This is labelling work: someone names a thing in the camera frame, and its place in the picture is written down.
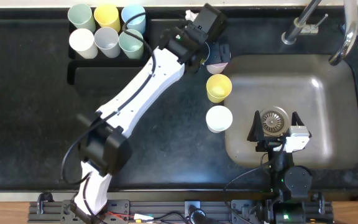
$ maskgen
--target faucet handle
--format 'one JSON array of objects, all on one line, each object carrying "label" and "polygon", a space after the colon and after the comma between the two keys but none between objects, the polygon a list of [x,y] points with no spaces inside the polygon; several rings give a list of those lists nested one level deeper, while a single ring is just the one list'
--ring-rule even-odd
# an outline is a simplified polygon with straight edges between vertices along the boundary
[{"label": "faucet handle", "polygon": [[318,33],[318,26],[328,17],[328,14],[325,14],[325,16],[316,24],[307,24],[302,28],[300,35],[316,35]]}]

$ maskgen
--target wooden floor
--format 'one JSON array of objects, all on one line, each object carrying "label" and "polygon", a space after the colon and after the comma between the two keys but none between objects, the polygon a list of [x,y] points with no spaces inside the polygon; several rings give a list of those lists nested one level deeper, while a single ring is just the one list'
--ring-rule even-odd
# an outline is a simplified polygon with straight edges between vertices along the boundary
[{"label": "wooden floor", "polygon": [[[0,224],[25,224],[29,209],[27,202],[0,202]],[[358,224],[358,202],[334,202],[336,223]]]}]

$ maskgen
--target black countertop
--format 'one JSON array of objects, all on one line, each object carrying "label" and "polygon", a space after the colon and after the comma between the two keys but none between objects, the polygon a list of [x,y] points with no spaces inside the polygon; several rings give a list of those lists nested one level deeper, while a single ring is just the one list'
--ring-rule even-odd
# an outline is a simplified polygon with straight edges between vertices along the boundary
[{"label": "black countertop", "polygon": [[[156,19],[149,24],[152,45],[162,29],[177,24],[178,15],[183,14],[181,9],[170,10],[150,10],[149,18]],[[107,87],[116,80],[102,81],[98,74],[92,79],[99,78],[99,85],[89,85],[86,78],[75,85],[67,83],[71,59],[66,11],[0,10],[0,190],[75,190],[59,180],[59,171],[64,153],[85,129],[76,116],[92,113],[117,93]],[[332,54],[342,44],[341,8],[318,9],[310,22],[326,12],[330,15],[319,34],[301,36],[291,46],[284,45],[280,36],[301,9],[223,11],[230,17],[223,35],[229,37],[232,57]],[[346,61],[354,70],[358,96],[358,41]],[[133,155],[113,177],[111,190],[221,189],[249,170],[230,160],[224,133],[213,134],[206,127],[204,117],[213,106],[204,87],[209,76],[205,68],[185,74],[146,111],[129,139]],[[80,177],[74,155],[68,173],[73,179]],[[358,166],[312,173],[313,189],[358,190]],[[269,177],[263,171],[254,172],[233,187],[270,190]]]}]

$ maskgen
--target yellow cup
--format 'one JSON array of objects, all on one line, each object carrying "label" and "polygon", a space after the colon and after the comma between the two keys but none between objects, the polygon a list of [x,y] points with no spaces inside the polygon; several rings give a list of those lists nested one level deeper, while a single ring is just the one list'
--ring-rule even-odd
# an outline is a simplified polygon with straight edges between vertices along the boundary
[{"label": "yellow cup", "polygon": [[118,9],[113,4],[103,4],[98,6],[94,10],[94,19],[101,27],[111,27],[117,32],[121,29]]},{"label": "yellow cup", "polygon": [[230,79],[222,74],[211,76],[206,82],[206,94],[213,103],[222,102],[231,92]]}]

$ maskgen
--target faucet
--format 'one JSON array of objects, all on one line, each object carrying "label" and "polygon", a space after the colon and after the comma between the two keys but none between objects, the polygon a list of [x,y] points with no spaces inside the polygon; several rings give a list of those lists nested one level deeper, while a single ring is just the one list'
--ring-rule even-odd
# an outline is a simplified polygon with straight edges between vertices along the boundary
[{"label": "faucet", "polygon": [[[300,17],[293,21],[288,32],[282,34],[284,44],[294,44],[296,37],[301,33],[302,29],[306,26],[306,20],[310,17],[311,13],[317,8],[321,0],[312,0],[303,10]],[[358,12],[356,0],[343,0],[345,18],[346,18],[346,31],[345,39],[341,48],[332,55],[328,62],[330,65],[337,65],[343,60],[351,51],[354,41],[357,37],[358,30]]]}]

